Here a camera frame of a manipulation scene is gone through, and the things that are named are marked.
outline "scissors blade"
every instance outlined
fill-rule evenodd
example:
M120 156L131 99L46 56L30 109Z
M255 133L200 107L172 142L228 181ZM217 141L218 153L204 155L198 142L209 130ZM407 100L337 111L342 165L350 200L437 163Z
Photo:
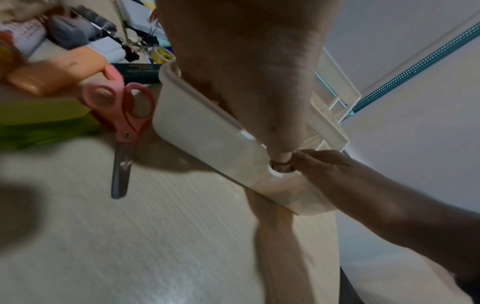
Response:
M111 178L111 197L119 199L127 195L129 189L130 170L134 159L135 145L119 144L115 150L113 176Z

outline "scissors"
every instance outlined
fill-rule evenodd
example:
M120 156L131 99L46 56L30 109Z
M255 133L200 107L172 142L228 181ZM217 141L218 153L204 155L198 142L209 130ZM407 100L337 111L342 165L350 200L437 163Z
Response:
M102 94L102 89L114 96L114 102L111 105L99 103L99 99L105 95L105 93ZM135 97L132 90L139 90L147 97L151 110L148 116L138 117L134 115ZM135 144L139 140L142 130L152 121L155 111L155 98L144 85L138 83L125 85L118 80L101 80L85 85L83 99L89 108L102 119L110 122L116 130L118 145L113 161L111 197L120 199L127 194Z

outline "white cap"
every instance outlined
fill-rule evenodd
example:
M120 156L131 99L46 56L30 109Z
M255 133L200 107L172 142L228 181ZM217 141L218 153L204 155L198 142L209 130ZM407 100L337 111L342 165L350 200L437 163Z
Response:
M109 63L120 62L126 55L122 46L110 37L91 42L87 47L104 56Z

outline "table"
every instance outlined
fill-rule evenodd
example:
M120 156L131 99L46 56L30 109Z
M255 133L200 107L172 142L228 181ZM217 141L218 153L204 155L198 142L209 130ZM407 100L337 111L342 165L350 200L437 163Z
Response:
M109 0L67 3L121 24ZM153 130L112 200L114 148L105 134L0 152L2 302L338 303L334 213L294 216Z

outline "person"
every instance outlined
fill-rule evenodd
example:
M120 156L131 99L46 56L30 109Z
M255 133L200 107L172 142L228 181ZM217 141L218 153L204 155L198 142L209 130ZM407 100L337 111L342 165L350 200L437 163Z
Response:
M480 215L402 186L303 140L313 75L339 0L157 0L182 77L289 162L339 210L442 265L480 303Z

